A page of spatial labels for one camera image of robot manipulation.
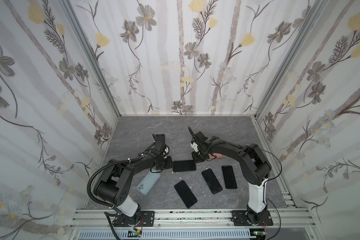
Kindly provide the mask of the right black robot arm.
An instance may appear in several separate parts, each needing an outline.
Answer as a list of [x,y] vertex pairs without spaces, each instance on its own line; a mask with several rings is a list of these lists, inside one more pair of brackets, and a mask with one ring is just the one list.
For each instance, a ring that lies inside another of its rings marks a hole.
[[266,185],[271,181],[272,166],[265,156],[266,150],[256,144],[241,146],[224,141],[218,137],[206,137],[202,132],[196,134],[189,129],[192,140],[193,160],[202,163],[216,158],[216,154],[236,160],[241,167],[243,177],[249,184],[249,201],[244,214],[244,224],[258,226],[270,219],[266,204]]

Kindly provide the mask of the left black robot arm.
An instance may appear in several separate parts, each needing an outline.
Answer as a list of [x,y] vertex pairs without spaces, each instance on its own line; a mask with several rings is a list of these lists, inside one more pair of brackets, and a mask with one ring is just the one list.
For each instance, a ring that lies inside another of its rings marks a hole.
[[170,148],[163,142],[155,141],[136,158],[123,161],[109,160],[98,169],[87,183],[89,198],[100,205],[116,211],[128,225],[142,221],[141,207],[129,195],[134,175],[143,170],[156,169],[158,174],[173,167],[169,156]]

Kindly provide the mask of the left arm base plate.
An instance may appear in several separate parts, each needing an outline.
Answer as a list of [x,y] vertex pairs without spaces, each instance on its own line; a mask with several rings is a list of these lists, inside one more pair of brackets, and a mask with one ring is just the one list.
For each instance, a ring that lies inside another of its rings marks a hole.
[[111,217],[114,227],[152,227],[154,225],[154,211],[137,211],[132,217],[117,214]]

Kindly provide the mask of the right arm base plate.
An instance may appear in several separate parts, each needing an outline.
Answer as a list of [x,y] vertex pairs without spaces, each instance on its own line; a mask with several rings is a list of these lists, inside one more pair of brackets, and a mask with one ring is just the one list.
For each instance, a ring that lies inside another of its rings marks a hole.
[[253,211],[232,211],[231,221],[236,227],[265,227],[274,225],[273,219],[268,210],[264,210],[261,213],[255,213]]

